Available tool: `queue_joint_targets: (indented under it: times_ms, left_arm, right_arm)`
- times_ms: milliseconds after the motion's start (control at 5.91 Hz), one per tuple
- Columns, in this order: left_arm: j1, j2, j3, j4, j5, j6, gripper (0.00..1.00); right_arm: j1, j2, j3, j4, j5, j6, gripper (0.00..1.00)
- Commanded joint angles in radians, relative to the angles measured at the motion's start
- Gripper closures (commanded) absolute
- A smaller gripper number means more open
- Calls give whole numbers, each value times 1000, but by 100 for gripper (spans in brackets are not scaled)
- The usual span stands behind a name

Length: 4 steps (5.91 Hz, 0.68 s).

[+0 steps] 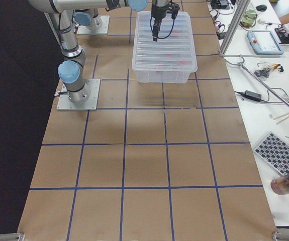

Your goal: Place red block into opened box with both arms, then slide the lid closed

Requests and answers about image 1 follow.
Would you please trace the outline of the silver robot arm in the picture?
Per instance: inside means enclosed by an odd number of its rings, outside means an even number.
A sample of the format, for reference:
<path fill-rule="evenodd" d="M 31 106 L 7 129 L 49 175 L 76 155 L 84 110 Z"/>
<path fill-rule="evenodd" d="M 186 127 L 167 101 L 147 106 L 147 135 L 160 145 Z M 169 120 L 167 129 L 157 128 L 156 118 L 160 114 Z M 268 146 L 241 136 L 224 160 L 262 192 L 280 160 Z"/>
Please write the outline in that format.
<path fill-rule="evenodd" d="M 153 40 L 157 41 L 160 26 L 166 14 L 170 13 L 175 19 L 179 11 L 179 5 L 172 1 L 30 1 L 29 3 L 35 9 L 49 15 L 64 57 L 64 62 L 58 67 L 58 75 L 72 103 L 83 103 L 91 94 L 86 80 L 82 77 L 86 53 L 77 41 L 73 21 L 88 28 L 95 27 L 92 21 L 99 20 L 99 9 L 109 12 L 129 7 L 140 12 L 151 4 L 151 16 L 154 18 L 151 21 L 152 36 Z"/>
<path fill-rule="evenodd" d="M 75 11 L 75 21 L 90 30 L 96 30 L 103 24 L 98 9 L 84 9 Z"/>

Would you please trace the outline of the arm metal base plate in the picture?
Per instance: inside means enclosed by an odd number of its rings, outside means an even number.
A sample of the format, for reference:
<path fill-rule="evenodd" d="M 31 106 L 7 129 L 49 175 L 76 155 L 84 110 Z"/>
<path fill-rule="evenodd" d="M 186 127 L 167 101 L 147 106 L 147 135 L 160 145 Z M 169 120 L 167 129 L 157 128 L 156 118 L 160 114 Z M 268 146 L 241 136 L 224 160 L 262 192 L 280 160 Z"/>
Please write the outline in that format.
<path fill-rule="evenodd" d="M 100 90 L 100 79 L 85 79 L 85 84 L 79 92 L 69 92 L 63 85 L 58 99 L 58 111 L 96 111 Z"/>
<path fill-rule="evenodd" d="M 78 35 L 107 35 L 109 29 L 110 16 L 97 16 L 90 18 L 85 16 L 84 19 L 78 20 Z"/>

